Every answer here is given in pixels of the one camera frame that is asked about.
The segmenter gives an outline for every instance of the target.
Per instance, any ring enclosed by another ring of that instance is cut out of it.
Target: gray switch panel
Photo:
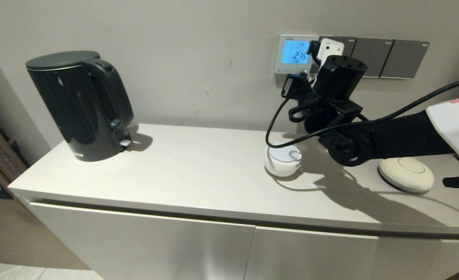
[[[352,51],[354,50],[355,42],[357,40],[357,38],[355,37],[337,37],[337,36],[321,36],[319,37],[319,40],[322,40],[324,38],[342,42],[345,45],[345,47],[343,48],[343,55],[347,55],[348,57],[352,55]]]
[[[392,45],[393,40],[357,39],[352,58],[368,66],[364,77],[378,78],[380,76]]]
[[[414,79],[428,46],[427,42],[395,40],[380,77]]]

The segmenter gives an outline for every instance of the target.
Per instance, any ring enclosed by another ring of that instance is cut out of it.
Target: kettle lid
[[[91,58],[100,58],[100,54],[89,50],[64,51],[33,58],[25,63],[25,67],[28,70],[53,70],[81,65]]]

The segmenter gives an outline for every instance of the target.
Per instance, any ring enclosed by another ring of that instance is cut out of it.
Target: black electric kettle
[[[100,161],[131,142],[131,103],[119,73],[97,52],[54,53],[25,66],[76,158]]]

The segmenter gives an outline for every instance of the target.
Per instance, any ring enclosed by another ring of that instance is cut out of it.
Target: kettle handle
[[[105,94],[112,102],[115,115],[115,118],[108,123],[110,129],[112,132],[125,129],[131,123],[134,115],[119,73],[110,63],[98,58],[85,60],[83,66],[89,69],[91,74],[98,75],[105,83]]]

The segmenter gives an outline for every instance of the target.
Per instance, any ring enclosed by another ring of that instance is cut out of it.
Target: white countertop
[[[264,168],[264,131],[140,124],[130,132],[127,151],[94,163],[78,161],[62,142],[9,187],[31,200],[459,234],[459,189],[441,183],[459,176],[459,162],[450,155],[418,158],[435,174],[435,186],[414,195],[387,185],[377,174],[377,160],[343,167],[315,140],[298,145],[303,173],[280,180]],[[272,133],[271,141],[287,136]]]

